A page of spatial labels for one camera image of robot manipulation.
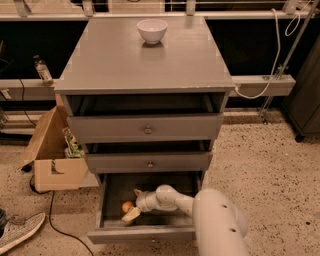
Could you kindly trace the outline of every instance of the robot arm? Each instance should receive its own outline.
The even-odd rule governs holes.
[[[140,211],[174,211],[177,208],[191,216],[200,256],[249,256],[243,240],[247,233],[246,220],[221,192],[204,189],[193,198],[171,186],[161,185],[154,192],[136,191],[136,194],[132,218]]]

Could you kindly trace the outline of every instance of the shoe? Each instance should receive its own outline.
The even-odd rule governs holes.
[[[9,220],[0,238],[0,255],[36,233],[45,218],[45,213],[39,213],[26,221],[20,221],[20,223]]]

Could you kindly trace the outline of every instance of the cardboard box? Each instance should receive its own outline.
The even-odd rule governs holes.
[[[39,192],[99,186],[98,177],[89,172],[83,158],[65,158],[65,127],[65,118],[57,107],[53,108],[39,119],[24,152],[21,166],[34,163],[35,188]]]

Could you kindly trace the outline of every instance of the drawer handle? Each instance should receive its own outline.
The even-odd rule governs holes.
[[[148,168],[153,168],[154,167],[154,163],[153,162],[149,162],[148,163]]]
[[[152,129],[150,126],[147,126],[145,129],[144,129],[144,133],[145,134],[151,134],[152,133]]]

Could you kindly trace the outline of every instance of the gray cabinet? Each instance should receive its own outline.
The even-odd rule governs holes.
[[[298,131],[296,141],[320,135],[320,36],[304,62],[284,109]]]
[[[94,243],[194,238],[192,220],[179,210],[121,222],[135,188],[170,184],[191,196],[201,189],[234,89],[205,20],[164,19],[168,31],[155,46],[140,37],[141,19],[91,19],[72,72],[55,88],[90,171],[103,177]]]

